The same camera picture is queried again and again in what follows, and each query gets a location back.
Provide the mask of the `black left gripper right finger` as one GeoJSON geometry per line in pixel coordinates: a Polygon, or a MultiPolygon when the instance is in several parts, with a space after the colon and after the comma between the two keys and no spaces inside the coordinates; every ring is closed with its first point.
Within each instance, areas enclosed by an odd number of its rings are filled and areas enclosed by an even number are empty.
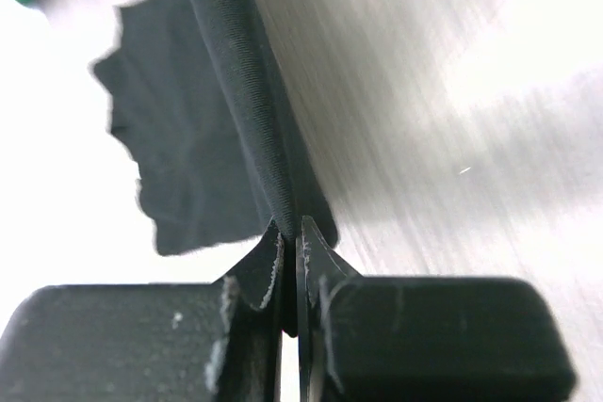
{"type": "Polygon", "coordinates": [[[296,283],[304,401],[567,401],[578,376],[526,281],[357,272],[305,217],[296,283]]]}

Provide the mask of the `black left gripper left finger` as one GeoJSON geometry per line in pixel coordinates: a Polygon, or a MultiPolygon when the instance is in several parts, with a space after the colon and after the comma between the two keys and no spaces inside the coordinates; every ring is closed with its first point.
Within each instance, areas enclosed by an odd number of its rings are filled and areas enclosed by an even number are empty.
{"type": "Polygon", "coordinates": [[[1,337],[5,401],[275,401],[283,238],[212,283],[55,285],[1,337]]]}

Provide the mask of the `black printed t-shirt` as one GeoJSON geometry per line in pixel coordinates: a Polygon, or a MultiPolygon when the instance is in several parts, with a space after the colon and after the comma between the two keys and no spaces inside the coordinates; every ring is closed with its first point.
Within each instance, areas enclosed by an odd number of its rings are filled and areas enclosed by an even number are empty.
{"type": "Polygon", "coordinates": [[[139,204],[163,256],[301,219],[338,240],[255,0],[141,0],[93,72],[110,132],[139,167],[139,204]]]}

